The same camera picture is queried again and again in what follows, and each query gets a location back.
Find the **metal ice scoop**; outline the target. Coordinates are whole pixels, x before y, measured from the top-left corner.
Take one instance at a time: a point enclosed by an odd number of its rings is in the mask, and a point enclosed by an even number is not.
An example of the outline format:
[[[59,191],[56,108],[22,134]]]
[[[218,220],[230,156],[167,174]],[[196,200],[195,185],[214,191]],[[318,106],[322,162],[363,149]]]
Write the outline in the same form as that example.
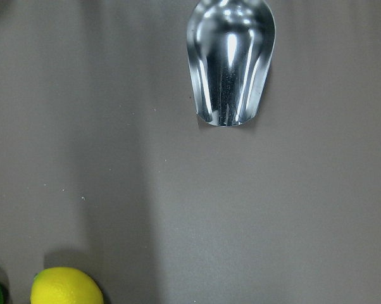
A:
[[[187,25],[196,113],[217,127],[253,119],[265,88],[276,26],[265,1],[199,1]]]

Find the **yellow lemon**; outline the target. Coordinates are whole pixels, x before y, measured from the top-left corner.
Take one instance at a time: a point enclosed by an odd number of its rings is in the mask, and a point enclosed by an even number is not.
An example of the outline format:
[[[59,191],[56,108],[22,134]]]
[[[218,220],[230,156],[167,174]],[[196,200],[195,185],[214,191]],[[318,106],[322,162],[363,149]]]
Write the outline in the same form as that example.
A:
[[[33,280],[31,303],[104,303],[101,289],[85,272],[71,267],[52,267]]]

